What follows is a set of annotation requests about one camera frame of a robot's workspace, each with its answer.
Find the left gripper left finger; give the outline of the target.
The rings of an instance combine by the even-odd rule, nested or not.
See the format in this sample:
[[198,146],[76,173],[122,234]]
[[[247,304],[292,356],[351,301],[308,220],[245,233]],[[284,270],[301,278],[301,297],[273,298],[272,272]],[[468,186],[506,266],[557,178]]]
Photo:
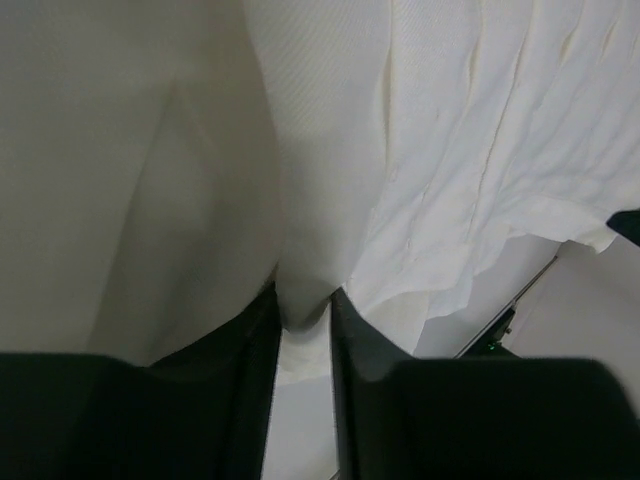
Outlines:
[[5,479],[257,479],[281,339],[276,292],[148,367],[1,357]]

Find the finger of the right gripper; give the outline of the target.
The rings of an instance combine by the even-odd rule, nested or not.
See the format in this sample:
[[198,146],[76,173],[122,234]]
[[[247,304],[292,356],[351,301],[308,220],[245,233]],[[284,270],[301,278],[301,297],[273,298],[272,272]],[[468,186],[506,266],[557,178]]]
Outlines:
[[640,232],[640,210],[627,210],[614,213],[606,225],[620,235],[638,235]]

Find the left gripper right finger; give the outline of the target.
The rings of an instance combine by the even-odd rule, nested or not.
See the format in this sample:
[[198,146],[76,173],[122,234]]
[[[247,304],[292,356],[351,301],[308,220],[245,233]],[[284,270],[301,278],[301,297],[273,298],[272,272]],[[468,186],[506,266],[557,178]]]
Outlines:
[[331,297],[344,479],[635,479],[639,425],[588,359],[418,359]]

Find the white pleated skirt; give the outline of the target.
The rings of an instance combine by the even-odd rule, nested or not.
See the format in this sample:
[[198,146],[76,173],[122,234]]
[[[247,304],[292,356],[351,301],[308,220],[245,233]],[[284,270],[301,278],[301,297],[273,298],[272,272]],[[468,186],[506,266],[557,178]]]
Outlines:
[[1,347],[147,365],[274,283],[405,349],[639,204],[635,1],[5,1]]

